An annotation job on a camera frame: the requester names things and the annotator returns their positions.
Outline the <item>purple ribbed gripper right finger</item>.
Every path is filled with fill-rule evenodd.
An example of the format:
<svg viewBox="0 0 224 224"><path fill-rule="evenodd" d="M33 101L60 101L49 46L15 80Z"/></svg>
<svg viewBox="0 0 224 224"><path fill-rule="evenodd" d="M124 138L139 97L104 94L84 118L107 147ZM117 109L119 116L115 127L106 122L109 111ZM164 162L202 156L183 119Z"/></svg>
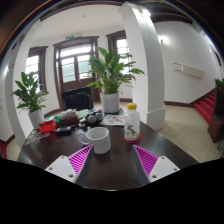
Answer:
<svg viewBox="0 0 224 224"><path fill-rule="evenodd" d="M137 145L134 145L133 149L136 154L136 166L150 183L179 171L179 168L166 156L157 157Z"/></svg>

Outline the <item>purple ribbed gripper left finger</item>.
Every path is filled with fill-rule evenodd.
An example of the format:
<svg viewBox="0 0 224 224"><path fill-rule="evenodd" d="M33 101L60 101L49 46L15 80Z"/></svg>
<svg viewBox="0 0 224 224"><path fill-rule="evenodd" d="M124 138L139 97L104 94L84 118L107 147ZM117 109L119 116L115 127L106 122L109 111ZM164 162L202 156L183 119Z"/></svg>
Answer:
<svg viewBox="0 0 224 224"><path fill-rule="evenodd" d="M89 145L70 156L61 155L46 168L46 171L75 183L92 149L93 146Z"/></svg>

